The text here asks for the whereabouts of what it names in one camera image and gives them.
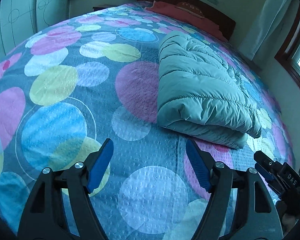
dark brown headboard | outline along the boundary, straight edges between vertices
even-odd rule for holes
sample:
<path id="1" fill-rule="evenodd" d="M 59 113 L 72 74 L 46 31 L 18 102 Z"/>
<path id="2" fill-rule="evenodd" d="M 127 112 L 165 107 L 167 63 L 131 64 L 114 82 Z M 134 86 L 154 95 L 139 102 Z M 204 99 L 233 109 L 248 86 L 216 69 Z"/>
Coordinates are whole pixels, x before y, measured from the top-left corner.
<path id="1" fill-rule="evenodd" d="M 229 18 L 227 15 L 223 14 L 222 12 L 218 11 L 217 9 L 213 8 L 212 6 L 200 1 L 200 0 L 137 0 L 137 1 L 162 1 L 167 2 L 170 4 L 177 4 L 179 2 L 188 2 L 197 7 L 199 7 L 204 14 L 205 17 L 212 20 L 214 23 L 219 25 L 220 31 L 222 32 L 223 36 L 229 40 L 234 27 L 235 21 Z"/>

polka dot bedspread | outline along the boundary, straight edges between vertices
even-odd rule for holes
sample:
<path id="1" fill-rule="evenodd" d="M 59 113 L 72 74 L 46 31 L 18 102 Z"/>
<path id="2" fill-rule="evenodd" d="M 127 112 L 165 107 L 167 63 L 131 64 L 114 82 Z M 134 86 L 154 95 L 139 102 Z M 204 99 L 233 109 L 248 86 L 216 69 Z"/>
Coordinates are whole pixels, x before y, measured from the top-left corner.
<path id="1" fill-rule="evenodd" d="M 14 232 L 44 167 L 67 169 L 111 138 L 113 158 L 90 194 L 109 239 L 191 239 L 210 196 L 185 154 L 187 137 L 156 124 L 158 44 L 172 30 L 203 41 L 239 70 L 261 116 L 261 137 L 249 137 L 243 149 L 197 140 L 199 147 L 239 170 L 254 166 L 257 150 L 293 165 L 280 108 L 239 54 L 189 24 L 145 10 L 151 5 L 66 20 L 0 63 L 0 216 Z M 235 199 L 233 190 L 222 234 L 230 229 Z M 69 228 L 78 234 L 67 190 L 63 200 Z"/>

window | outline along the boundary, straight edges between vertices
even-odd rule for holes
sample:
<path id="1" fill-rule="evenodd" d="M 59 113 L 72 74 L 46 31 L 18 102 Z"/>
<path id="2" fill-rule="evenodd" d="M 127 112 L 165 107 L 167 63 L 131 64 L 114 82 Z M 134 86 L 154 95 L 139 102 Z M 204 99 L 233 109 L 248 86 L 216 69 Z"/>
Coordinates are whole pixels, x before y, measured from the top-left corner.
<path id="1" fill-rule="evenodd" d="M 275 55 L 300 88 L 300 5 L 290 32 Z"/>

silver screw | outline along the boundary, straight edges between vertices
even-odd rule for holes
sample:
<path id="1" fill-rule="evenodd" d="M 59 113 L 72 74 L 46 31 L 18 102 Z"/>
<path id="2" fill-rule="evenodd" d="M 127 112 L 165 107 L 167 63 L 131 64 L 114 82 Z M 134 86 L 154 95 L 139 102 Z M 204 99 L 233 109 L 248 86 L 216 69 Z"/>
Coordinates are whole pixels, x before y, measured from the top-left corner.
<path id="1" fill-rule="evenodd" d="M 257 170 L 255 168 L 249 168 L 249 172 L 252 174 L 256 174 Z"/>
<path id="2" fill-rule="evenodd" d="M 76 163 L 76 164 L 74 165 L 74 167 L 75 167 L 76 169 L 81 169 L 81 168 L 83 167 L 83 163 L 82 163 L 82 162 L 78 162 L 78 163 Z"/>
<path id="3" fill-rule="evenodd" d="M 43 174 L 48 174 L 50 172 L 50 168 L 44 168 L 43 170 L 42 170 L 42 173 Z"/>
<path id="4" fill-rule="evenodd" d="M 222 169 L 225 167 L 225 165 L 222 162 L 216 162 L 216 167 Z"/>

nightstand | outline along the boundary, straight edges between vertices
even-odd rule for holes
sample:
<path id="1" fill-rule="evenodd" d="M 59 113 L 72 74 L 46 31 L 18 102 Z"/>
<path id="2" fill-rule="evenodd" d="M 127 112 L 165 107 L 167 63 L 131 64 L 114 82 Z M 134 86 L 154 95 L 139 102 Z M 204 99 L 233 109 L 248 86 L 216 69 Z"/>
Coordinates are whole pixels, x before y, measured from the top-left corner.
<path id="1" fill-rule="evenodd" d="M 116 5 L 110 5 L 110 4 L 99 5 L 99 6 L 93 7 L 93 11 L 96 12 L 96 11 L 100 11 L 100 10 L 110 8 L 110 7 L 116 7 Z"/>

